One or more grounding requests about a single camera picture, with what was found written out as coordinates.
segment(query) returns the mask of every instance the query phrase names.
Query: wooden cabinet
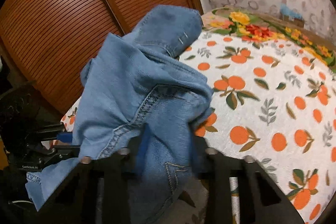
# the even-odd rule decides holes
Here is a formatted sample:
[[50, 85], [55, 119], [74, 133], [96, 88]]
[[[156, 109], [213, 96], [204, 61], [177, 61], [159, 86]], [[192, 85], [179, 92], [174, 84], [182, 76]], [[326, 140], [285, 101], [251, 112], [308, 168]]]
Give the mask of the wooden cabinet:
[[65, 113], [82, 93], [80, 71], [106, 34], [130, 32], [157, 4], [202, 13], [199, 0], [6, 0], [0, 37], [17, 69]]

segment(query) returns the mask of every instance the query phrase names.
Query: stitched seam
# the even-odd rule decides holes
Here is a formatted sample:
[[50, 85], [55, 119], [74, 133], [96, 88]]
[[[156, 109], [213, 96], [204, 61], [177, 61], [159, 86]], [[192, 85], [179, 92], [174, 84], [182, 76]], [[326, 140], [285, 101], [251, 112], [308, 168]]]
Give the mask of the stitched seam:
[[134, 119], [130, 123], [125, 123], [113, 130], [114, 136], [111, 138], [111, 140], [107, 143], [107, 145], [104, 147], [104, 149], [99, 153], [98, 158], [102, 158], [104, 156], [109, 156], [110, 151], [114, 149], [116, 144], [118, 143], [120, 137], [126, 133], [128, 133], [131, 129], [127, 130], [124, 133], [118, 134], [117, 132], [122, 130], [125, 127], [132, 127], [139, 126], [139, 121], [143, 120], [144, 116], [149, 112], [149, 110], [152, 108], [152, 106], [155, 104], [155, 102], [158, 100], [159, 96], [155, 96], [155, 92], [157, 92], [159, 85], [155, 86], [150, 94], [147, 96], [147, 98], [142, 102], [139, 110], [135, 114]]
[[189, 101], [187, 101], [186, 99], [180, 98], [180, 97], [177, 97], [177, 96], [174, 96], [174, 95], [163, 95], [162, 97], [175, 98], [175, 99], [183, 100], [183, 101], [186, 101], [187, 103], [189, 103]]
[[[177, 89], [183, 90], [185, 93], [188, 93], [188, 94], [190, 94], [191, 96], [193, 96], [194, 99], [198, 99], [197, 96], [196, 96], [194, 93], [190, 92], [189, 90], [187, 90], [186, 88], [184, 88], [184, 87], [182, 87], [182, 86], [172, 85], [172, 87], [176, 87]], [[185, 100], [186, 102], [189, 102], [189, 101], [187, 101], [187, 100], [184, 99], [184, 98], [180, 98], [178, 95], [166, 95], [166, 94], [162, 94], [161, 96], [174, 97], [174, 98], [176, 98], [176, 99], [181, 99], [181, 100]]]
[[[202, 26], [203, 26], [202, 17], [199, 15], [199, 13], [198, 13], [197, 11], [195, 11], [195, 10], [193, 10], [193, 9], [191, 9], [190, 11], [191, 11], [193, 14], [198, 15], [199, 24], [200, 24], [200, 26], [202, 27]], [[141, 27], [139, 27], [139, 34], [142, 34], [142, 29], [143, 29], [142, 26], [145, 25], [145, 24], [147, 23], [148, 18], [149, 18], [149, 15], [151, 15], [152, 13], [153, 13], [153, 10], [151, 10], [151, 11], [150, 11], [149, 13], [147, 13], [147, 15], [145, 16], [146, 18], [144, 19], [144, 21], [143, 21]], [[168, 52], [168, 54], [169, 54], [170, 56], [172, 56], [173, 53], [175, 52], [175, 50], [176, 50], [177, 47], [179, 47], [178, 44], [171, 50], [171, 52], [170, 52], [168, 49], [165, 49], [165, 50]]]
[[166, 64], [166, 65], [171, 65], [171, 66], [173, 66], [173, 67], [175, 67], [175, 68], [177, 68], [177, 69], [185, 70], [185, 71], [190, 72], [190, 73], [192, 73], [192, 74], [194, 74], [194, 75], [198, 75], [198, 74], [200, 74], [200, 73], [198, 73], [197, 71], [190, 70], [190, 69], [185, 68], [185, 67], [183, 67], [183, 66], [179, 66], [179, 65], [177, 65], [177, 64], [175, 64], [175, 63], [173, 63], [173, 62], [169, 62], [169, 61], [167, 61], [167, 60], [158, 58], [157, 56], [155, 56], [155, 55], [153, 55], [153, 54], [150, 54], [150, 53], [147, 53], [147, 52], [143, 52], [143, 54], [144, 54], [144, 55], [147, 55], [147, 56], [151, 56], [153, 59], [155, 59], [155, 60], [157, 60], [157, 61], [160, 61], [161, 63], [164, 63], [164, 64]]
[[[31, 173], [27, 173], [27, 176], [26, 176], [26, 177], [27, 177], [27, 179], [28, 179], [29, 181], [31, 181], [31, 182], [35, 182], [35, 183], [41, 184], [41, 179], [40, 179], [39, 177], [37, 177], [37, 176], [31, 174]], [[29, 177], [33, 177], [33, 178], [37, 179], [38, 181], [34, 181], [34, 180], [32, 180], [31, 178], [29, 178]]]
[[159, 40], [154, 40], [154, 41], [151, 41], [151, 42], [157, 42], [157, 44], [151, 44], [151, 43], [144, 43], [144, 44], [139, 44], [141, 46], [159, 46], [161, 47], [162, 49], [164, 49], [171, 58], [173, 58], [172, 54], [169, 52], [169, 49], [168, 49], [168, 46], [164, 43], [164, 42], [161, 42]]
[[[170, 186], [171, 190], [173, 189], [173, 187], [172, 187], [172, 183], [171, 183], [171, 178], [170, 178], [170, 173], [169, 173], [168, 165], [172, 165], [172, 166], [175, 166], [175, 167], [178, 167], [178, 168], [186, 168], [186, 169], [183, 169], [183, 170], [179, 170], [179, 169], [177, 169], [177, 170], [174, 171], [174, 173], [175, 173], [175, 174], [174, 174], [174, 175], [175, 175], [175, 180], [176, 180], [176, 187], [175, 187], [175, 190], [176, 190], [176, 189], [177, 189], [177, 186], [178, 186], [178, 181], [179, 181], [178, 178], [177, 178], [177, 174], [176, 174], [176, 172], [186, 172], [186, 171], [188, 171], [188, 167], [187, 167], [187, 166], [182, 166], [182, 165], [173, 164], [173, 163], [168, 162], [168, 161], [164, 163], [165, 170], [166, 170], [166, 173], [167, 173], [167, 176], [168, 176], [169, 186]], [[154, 220], [152, 220], [151, 222], [148, 222], [148, 220], [149, 220], [150, 218], [155, 218], [155, 216], [157, 216], [157, 215], [160, 213], [160, 211], [164, 208], [164, 206], [166, 206], [168, 200], [171, 199], [171, 202], [173, 202], [173, 193], [175, 192], [175, 190], [172, 191], [172, 195], [171, 195], [170, 197], [166, 198], [166, 200], [164, 201], [163, 205], [160, 207], [159, 210], [157, 210], [157, 212], [155, 213], [155, 215], [146, 218], [145, 221], [144, 221], [143, 223], [147, 223], [147, 224], [149, 224], [149, 223], [154, 223], [154, 222], [156, 221], [156, 220], [154, 219]]]

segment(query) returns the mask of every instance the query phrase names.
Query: denim shirt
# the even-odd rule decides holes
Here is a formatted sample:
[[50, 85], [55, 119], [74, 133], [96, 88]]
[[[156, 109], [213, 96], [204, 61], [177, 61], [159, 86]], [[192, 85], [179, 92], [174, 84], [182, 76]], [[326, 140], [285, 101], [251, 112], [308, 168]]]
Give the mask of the denim shirt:
[[37, 209], [84, 156], [101, 159], [152, 131], [139, 180], [128, 182], [132, 223], [153, 223], [191, 175], [193, 130], [210, 114], [212, 90], [201, 73], [175, 60], [201, 32], [196, 10], [159, 5], [120, 38], [109, 34], [81, 73], [85, 86], [73, 129], [78, 158], [27, 173]]

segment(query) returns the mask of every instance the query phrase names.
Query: metal screw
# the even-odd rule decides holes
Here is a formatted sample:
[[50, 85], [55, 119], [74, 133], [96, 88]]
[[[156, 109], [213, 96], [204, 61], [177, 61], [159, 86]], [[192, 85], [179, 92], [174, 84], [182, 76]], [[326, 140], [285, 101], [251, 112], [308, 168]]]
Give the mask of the metal screw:
[[89, 164], [91, 162], [91, 158], [88, 156], [85, 156], [81, 159], [81, 163], [83, 164]]
[[118, 150], [119, 155], [128, 155], [129, 153], [130, 153], [130, 150], [127, 147], [123, 147]]
[[215, 155], [218, 153], [218, 151], [216, 149], [214, 149], [213, 147], [208, 147], [205, 150], [205, 153], [207, 153], [208, 155]]
[[255, 159], [254, 159], [254, 157], [248, 155], [248, 156], [244, 157], [244, 161], [247, 162], [248, 164], [251, 164], [251, 163], [255, 162]]

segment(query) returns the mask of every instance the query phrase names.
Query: blue object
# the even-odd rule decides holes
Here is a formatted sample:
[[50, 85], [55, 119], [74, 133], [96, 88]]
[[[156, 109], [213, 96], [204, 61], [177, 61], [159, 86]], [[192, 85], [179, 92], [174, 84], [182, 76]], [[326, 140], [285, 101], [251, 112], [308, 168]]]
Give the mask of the blue object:
[[85, 86], [76, 114], [78, 158], [27, 173], [26, 189], [39, 209], [84, 156], [101, 159], [143, 132], [141, 179], [129, 181], [131, 222], [153, 223], [176, 200], [191, 175], [193, 130], [212, 113], [207, 78], [177, 61], [201, 32], [196, 10], [159, 5], [119, 37], [108, 34], [81, 73]]
[[58, 133], [56, 139], [63, 143], [72, 143], [72, 132]]
[[297, 19], [301, 19], [303, 20], [303, 17], [301, 14], [294, 12], [293, 10], [291, 10], [290, 8], [288, 8], [287, 5], [285, 4], [281, 4], [280, 6], [280, 13], [282, 13], [283, 15], [292, 17], [292, 18], [297, 18]]

